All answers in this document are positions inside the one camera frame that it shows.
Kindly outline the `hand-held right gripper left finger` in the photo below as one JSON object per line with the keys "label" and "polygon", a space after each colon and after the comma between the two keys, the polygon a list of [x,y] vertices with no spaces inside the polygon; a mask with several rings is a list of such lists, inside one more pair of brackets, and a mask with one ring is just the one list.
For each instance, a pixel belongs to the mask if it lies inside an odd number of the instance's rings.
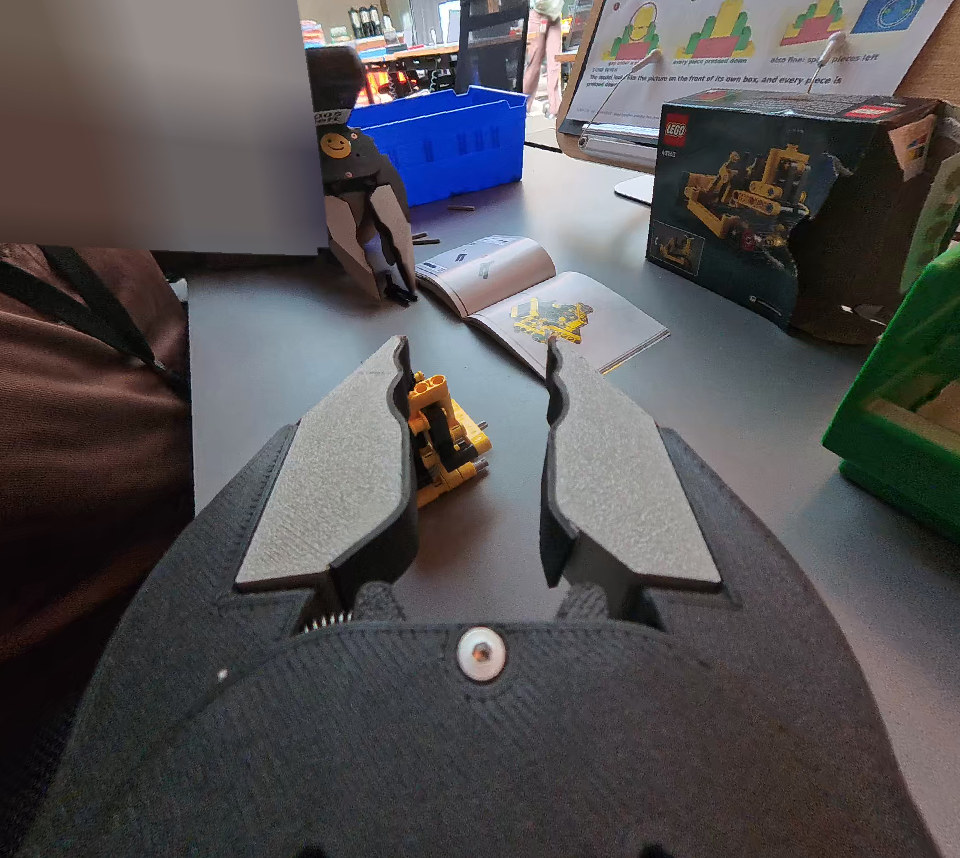
{"label": "hand-held right gripper left finger", "polygon": [[298,422],[235,577],[354,600],[419,551],[409,341],[392,336]]}

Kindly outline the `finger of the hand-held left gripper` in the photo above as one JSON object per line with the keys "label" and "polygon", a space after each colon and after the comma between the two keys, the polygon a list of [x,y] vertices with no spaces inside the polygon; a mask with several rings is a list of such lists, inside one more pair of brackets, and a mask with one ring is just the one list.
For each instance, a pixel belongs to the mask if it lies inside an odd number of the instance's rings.
{"label": "finger of the hand-held left gripper", "polygon": [[357,224],[350,204],[340,197],[327,195],[326,214],[329,249],[354,283],[367,296],[381,301],[377,276],[358,240]]}
{"label": "finger of the hand-held left gripper", "polygon": [[372,195],[373,222],[386,264],[402,279],[406,298],[417,299],[415,248],[409,216],[392,186],[380,186]]}

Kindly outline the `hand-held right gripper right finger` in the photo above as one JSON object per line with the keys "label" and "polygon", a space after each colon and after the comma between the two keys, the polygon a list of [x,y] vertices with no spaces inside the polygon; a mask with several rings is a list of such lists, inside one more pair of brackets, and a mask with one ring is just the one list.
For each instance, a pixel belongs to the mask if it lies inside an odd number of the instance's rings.
{"label": "hand-held right gripper right finger", "polygon": [[638,619],[651,591],[706,594],[723,578],[654,418],[573,346],[551,338],[539,552],[550,588],[598,587]]}

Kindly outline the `yellow lego bulldozer model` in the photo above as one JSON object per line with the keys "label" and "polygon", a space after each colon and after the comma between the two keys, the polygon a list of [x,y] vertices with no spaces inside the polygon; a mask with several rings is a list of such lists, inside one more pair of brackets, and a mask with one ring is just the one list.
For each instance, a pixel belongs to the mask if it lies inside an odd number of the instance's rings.
{"label": "yellow lego bulldozer model", "polygon": [[409,428],[414,448],[416,505],[422,509],[483,474],[492,447],[487,424],[476,422],[452,398],[447,378],[414,372]]}

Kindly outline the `lego instruction booklet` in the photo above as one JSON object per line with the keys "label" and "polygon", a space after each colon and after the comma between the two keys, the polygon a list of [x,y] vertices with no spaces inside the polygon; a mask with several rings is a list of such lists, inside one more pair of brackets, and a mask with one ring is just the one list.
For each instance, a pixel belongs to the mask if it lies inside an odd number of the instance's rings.
{"label": "lego instruction booklet", "polygon": [[417,264],[419,283],[540,377],[551,338],[606,374],[669,336],[646,312],[593,278],[558,272],[529,238],[489,236]]}

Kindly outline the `black lego set box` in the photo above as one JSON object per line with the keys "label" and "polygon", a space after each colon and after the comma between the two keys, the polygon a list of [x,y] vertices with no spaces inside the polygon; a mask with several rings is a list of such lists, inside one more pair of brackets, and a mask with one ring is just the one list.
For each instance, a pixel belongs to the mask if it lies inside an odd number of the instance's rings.
{"label": "black lego set box", "polygon": [[647,260],[786,331],[878,341],[958,109],[713,88],[661,116]]}

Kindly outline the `blue plastic bin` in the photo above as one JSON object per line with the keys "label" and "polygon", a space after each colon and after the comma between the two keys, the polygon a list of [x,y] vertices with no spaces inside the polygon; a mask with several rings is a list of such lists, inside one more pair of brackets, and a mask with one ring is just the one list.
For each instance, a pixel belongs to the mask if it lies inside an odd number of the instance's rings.
{"label": "blue plastic bin", "polygon": [[390,158],[410,206],[518,182],[523,175],[526,97],[471,86],[354,110]]}

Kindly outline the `black mesh office chair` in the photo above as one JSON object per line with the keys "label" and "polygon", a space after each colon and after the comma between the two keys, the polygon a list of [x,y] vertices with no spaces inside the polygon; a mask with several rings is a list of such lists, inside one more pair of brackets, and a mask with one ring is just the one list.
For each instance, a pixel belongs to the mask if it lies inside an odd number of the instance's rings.
{"label": "black mesh office chair", "polygon": [[523,92],[530,0],[460,0],[454,90]]}

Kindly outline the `person's brown clothing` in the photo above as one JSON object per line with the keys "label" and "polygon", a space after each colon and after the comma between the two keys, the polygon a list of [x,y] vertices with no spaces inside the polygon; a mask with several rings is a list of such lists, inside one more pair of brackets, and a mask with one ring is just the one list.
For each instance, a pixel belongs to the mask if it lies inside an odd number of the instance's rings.
{"label": "person's brown clothing", "polygon": [[2,245],[2,663],[125,597],[192,515],[174,293],[149,251]]}

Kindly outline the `green plastic bin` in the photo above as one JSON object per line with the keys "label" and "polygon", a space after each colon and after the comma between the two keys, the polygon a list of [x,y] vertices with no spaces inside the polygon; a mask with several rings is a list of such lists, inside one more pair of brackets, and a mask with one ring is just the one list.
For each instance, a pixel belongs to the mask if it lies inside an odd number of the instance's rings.
{"label": "green plastic bin", "polygon": [[918,277],[822,440],[849,481],[959,540],[959,248]]}

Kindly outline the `pale green spotted sheet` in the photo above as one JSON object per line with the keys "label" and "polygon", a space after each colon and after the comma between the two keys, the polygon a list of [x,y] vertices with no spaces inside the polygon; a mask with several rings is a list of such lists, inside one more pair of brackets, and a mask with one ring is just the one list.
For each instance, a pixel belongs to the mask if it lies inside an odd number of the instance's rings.
{"label": "pale green spotted sheet", "polygon": [[958,225],[959,154],[946,158],[922,206],[899,283],[901,295],[947,249]]}

